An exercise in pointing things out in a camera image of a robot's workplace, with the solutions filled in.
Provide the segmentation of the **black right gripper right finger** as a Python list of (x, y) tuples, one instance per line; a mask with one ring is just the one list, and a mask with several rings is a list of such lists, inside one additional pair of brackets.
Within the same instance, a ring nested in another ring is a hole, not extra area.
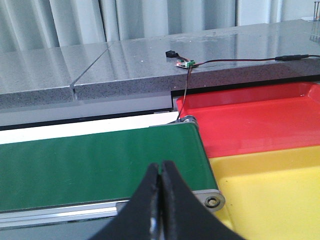
[(242, 240), (192, 193), (175, 163), (161, 165), (163, 231), (166, 240)]

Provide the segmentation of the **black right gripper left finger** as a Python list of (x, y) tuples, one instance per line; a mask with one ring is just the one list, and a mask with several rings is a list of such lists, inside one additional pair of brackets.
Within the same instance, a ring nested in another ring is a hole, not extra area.
[(160, 237), (159, 165), (152, 163), (130, 200), (93, 240), (158, 240)]

